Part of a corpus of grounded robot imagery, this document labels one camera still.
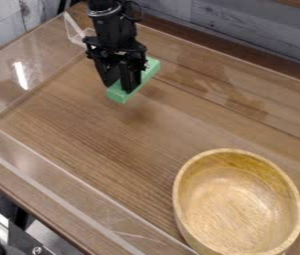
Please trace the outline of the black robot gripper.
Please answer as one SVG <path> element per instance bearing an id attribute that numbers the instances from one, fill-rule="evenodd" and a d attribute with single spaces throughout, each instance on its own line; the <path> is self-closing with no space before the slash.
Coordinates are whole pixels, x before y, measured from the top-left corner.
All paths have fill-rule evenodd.
<path id="1" fill-rule="evenodd" d="M 137 18 L 125 11 L 90 11 L 95 36 L 86 36 L 87 57 L 109 88 L 120 79 L 124 91 L 130 94 L 142 83 L 148 67 L 148 47 L 137 40 Z"/>

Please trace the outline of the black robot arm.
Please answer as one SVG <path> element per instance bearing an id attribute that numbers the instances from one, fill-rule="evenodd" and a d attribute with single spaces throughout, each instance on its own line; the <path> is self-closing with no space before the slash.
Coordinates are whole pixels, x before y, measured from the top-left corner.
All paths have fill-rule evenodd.
<path id="1" fill-rule="evenodd" d="M 141 85 L 148 67 L 148 47 L 137 40 L 142 20 L 134 16 L 137 5 L 134 0 L 89 0 L 95 35 L 83 39 L 105 86 L 121 82 L 128 94 Z"/>

